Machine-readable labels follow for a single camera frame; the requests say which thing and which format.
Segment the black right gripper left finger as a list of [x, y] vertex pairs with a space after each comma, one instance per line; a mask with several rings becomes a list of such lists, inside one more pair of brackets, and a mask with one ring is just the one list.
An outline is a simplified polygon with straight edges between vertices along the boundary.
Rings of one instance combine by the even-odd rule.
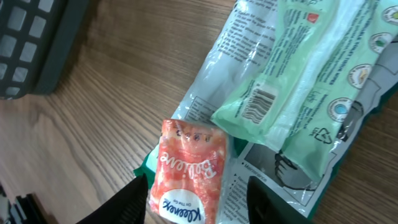
[[138, 176], [77, 224], [144, 224], [148, 190], [147, 176]]

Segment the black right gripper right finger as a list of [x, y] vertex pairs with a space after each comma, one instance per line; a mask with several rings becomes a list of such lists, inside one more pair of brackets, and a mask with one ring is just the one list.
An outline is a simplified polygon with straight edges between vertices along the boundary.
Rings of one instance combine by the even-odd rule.
[[246, 201], [250, 224], [311, 224], [312, 221], [278, 195], [271, 195], [267, 186], [255, 176], [250, 176]]

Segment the green glove package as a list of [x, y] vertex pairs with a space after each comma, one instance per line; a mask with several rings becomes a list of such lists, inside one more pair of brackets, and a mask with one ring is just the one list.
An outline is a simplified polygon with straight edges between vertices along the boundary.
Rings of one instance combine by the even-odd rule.
[[[212, 115], [244, 81], [263, 70], [271, 55], [278, 22], [279, 1], [237, 1], [196, 79], [171, 119], [217, 126]], [[335, 173], [340, 159], [350, 147], [364, 118], [381, 97], [397, 87], [397, 71], [385, 70], [381, 62], [395, 62], [394, 39], [383, 50], [363, 88], [354, 100], [338, 132], [338, 145], [330, 152], [328, 165], [319, 181], [312, 180], [282, 152], [229, 136], [230, 160], [226, 169], [216, 223], [249, 223], [246, 192], [250, 176], [261, 180], [271, 195], [278, 195], [296, 211], [310, 219]], [[146, 174], [151, 189], [157, 168], [159, 144], [136, 170]]]

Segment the orange tissue pack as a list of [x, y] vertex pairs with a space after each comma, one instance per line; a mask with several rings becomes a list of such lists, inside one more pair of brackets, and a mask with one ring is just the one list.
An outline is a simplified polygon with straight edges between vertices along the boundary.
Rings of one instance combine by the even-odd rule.
[[174, 223], [216, 223], [229, 160], [229, 136], [222, 129], [165, 119], [151, 210]]

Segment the light green sachet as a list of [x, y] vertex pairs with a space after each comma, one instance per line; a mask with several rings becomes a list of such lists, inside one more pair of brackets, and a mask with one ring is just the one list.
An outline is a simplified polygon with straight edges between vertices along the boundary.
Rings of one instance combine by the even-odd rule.
[[289, 0], [277, 12], [266, 66], [211, 119], [319, 181], [354, 100], [397, 35], [397, 0]]

